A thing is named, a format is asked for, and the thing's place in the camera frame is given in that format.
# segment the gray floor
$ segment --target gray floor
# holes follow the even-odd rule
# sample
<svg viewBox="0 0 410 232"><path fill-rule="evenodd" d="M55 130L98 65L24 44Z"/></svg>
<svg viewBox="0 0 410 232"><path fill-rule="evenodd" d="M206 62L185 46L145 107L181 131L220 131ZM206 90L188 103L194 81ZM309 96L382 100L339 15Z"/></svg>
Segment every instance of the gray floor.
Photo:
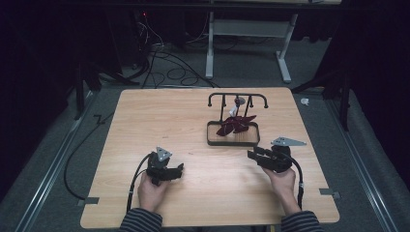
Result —
<svg viewBox="0 0 410 232"><path fill-rule="evenodd" d="M328 42L309 43L308 41L292 42L286 54L286 62L292 76L292 83L284 84L280 79L278 64L274 60L274 51L280 49L280 40L241 38L241 42L231 49L232 43L218 42L215 54L214 81L220 87L288 87L293 88L310 80L323 57ZM205 73L206 48L202 43L187 46L184 50L167 45L162 51L181 57L192 68ZM167 74L177 66L169 61L156 58L153 73ZM172 71L171 77L182 73L181 70ZM160 74L155 74L155 81L150 76L147 86L158 84ZM181 80L167 78L163 85L181 85ZM195 85L208 87L205 81ZM102 117L115 111L115 106L123 89L123 85L103 84L99 93L94 93L89 109L83 116L78 131L75 133L72 145L68 148L67 156L75 151L86 135L96 126L95 114ZM324 224L326 231L406 231L410 228L410 194L396 174L388 158L378 143L371 126L354 97L351 95L348 115L350 131L341 132L334 117L333 105L335 101L323 101L321 89L315 88L304 93L294 95L307 132L319 158L325 177L330 188L341 195L335 199L340 213L340 221ZM300 104L301 98L309 98L308 106ZM22 230L19 223L36 195L39 185L46 176L50 165L69 131L73 131L76 114L74 97L69 99L69 107L48 129L48 133L39 145L35 154L26 165L9 194L0 206L0 230ZM69 185L74 192L86 196L97 169L98 161L103 150L103 144L109 130L110 120L99 126L73 153L68 173ZM357 160L352 156L352 149L346 143L346 137L354 142L354 151L360 155L360 161L365 165L363 169L356 168ZM64 163L56 170L56 179L50 183L50 192L45 192L38 211L32 215L27 230L30 231L83 231L80 219L83 207L77 206L78 200L66 190L63 181ZM371 177L370 182L364 176ZM375 205L380 200L374 200L368 185L377 190L377 198L385 205ZM386 209L380 216L377 209Z"/></svg>

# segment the sleeve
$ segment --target sleeve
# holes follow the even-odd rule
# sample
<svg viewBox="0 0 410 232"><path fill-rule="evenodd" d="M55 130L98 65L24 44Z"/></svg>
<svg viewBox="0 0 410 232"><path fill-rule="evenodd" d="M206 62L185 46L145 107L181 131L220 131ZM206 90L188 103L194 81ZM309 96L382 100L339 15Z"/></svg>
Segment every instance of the sleeve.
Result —
<svg viewBox="0 0 410 232"><path fill-rule="evenodd" d="M282 232L324 232L316 215L311 211L285 217L281 221Z"/></svg>
<svg viewBox="0 0 410 232"><path fill-rule="evenodd" d="M134 208L127 212L121 222L120 232L159 232L162 217L141 208Z"/></svg>

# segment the desk leg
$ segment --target desk leg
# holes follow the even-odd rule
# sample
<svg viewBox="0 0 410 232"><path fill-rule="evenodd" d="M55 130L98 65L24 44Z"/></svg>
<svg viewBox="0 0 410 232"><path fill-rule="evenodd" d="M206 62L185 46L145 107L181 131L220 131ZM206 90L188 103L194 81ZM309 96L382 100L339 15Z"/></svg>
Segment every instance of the desk leg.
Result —
<svg viewBox="0 0 410 232"><path fill-rule="evenodd" d="M214 77L214 13L209 13L208 53L206 56L206 73L208 79Z"/></svg>
<svg viewBox="0 0 410 232"><path fill-rule="evenodd" d="M290 83L290 74L287 69L286 62L284 61L284 55L286 54L287 47L289 46L290 39L292 38L293 29L295 29L296 19L298 18L297 14L293 14L290 19L289 26L287 27L286 35L284 38L284 45L281 51L277 51L277 60L282 75L283 82Z"/></svg>

